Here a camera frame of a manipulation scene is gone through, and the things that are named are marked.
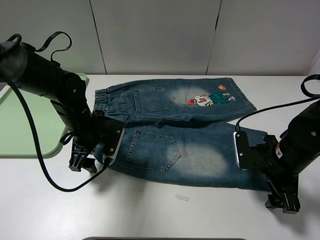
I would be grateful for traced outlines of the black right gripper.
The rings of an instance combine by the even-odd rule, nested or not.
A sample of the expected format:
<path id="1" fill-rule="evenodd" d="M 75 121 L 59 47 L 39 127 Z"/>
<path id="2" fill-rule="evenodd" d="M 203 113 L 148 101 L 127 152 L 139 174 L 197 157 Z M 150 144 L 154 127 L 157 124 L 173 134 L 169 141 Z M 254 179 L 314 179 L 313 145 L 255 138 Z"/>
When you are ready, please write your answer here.
<path id="1" fill-rule="evenodd" d="M 284 155 L 277 156 L 279 149 L 279 142 L 274 135 L 266 135 L 263 143 L 249 147 L 255 157 L 254 167 L 266 177 L 267 185 L 272 192 L 267 195 L 265 207 L 282 209 L 284 214 L 296 214 L 300 211 L 299 172 L 285 162 Z"/>

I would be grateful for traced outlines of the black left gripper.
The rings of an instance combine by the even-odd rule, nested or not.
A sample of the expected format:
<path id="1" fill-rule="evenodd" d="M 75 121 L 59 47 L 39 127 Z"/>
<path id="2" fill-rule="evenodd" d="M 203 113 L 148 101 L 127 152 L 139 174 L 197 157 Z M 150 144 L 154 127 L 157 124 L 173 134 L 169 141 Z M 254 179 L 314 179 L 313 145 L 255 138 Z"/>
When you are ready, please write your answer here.
<path id="1" fill-rule="evenodd" d="M 98 144 L 103 144 L 103 136 L 116 128 L 124 128 L 125 123 L 108 117 L 103 111 L 93 111 L 91 117 L 81 121 L 80 129 L 71 133 L 72 147 L 69 168 L 73 172 L 80 172 L 82 165 L 89 173 L 96 173 L 95 159 L 88 157 Z"/>

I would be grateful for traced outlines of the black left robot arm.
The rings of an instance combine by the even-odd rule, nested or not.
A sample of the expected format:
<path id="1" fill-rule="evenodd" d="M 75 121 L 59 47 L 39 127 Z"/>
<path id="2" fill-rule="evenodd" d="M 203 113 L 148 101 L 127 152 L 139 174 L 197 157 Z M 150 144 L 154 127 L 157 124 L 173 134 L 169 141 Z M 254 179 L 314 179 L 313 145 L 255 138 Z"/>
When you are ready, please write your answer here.
<path id="1" fill-rule="evenodd" d="M 105 116 L 103 110 L 91 111 L 86 98 L 86 82 L 65 71 L 57 63 L 36 54 L 34 47 L 17 41 L 0 44 L 0 80 L 10 80 L 18 89 L 50 100 L 68 129 L 60 143 L 72 141 L 69 168 L 96 173 L 95 161 L 88 156 L 103 144 L 102 163 L 109 166 L 123 136 L 124 124 Z"/>

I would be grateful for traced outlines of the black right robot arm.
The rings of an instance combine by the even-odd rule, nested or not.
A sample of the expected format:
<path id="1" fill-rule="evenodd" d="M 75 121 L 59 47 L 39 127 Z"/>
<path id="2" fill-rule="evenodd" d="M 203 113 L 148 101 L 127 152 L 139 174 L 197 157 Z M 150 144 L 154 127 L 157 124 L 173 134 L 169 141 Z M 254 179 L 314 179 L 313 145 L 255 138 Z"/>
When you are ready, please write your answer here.
<path id="1" fill-rule="evenodd" d="M 270 194 L 265 207 L 295 214 L 300 210 L 299 174 L 320 155 L 320 102 L 294 117 L 277 141 L 266 135 L 264 143 L 249 147 L 252 165 L 266 177 Z"/>

